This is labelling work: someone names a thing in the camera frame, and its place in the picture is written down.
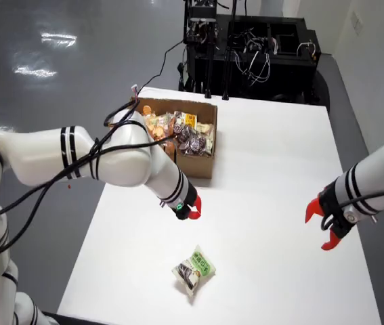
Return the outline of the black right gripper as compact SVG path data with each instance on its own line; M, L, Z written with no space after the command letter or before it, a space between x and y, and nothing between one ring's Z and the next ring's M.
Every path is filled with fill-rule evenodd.
M329 231L329 239L325 242L321 249L324 251L333 250L341 239L344 238L354 224L350 223L344 217L343 210L337 201L335 184L328 184L323 191L318 195L318 198L313 199L306 208L305 222L307 223L314 215L322 216L321 230Z

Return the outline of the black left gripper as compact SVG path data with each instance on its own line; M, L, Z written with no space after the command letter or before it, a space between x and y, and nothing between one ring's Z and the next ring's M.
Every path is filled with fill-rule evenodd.
M169 208L179 220L196 220L201 216L202 200L192 184L179 184L169 196Z

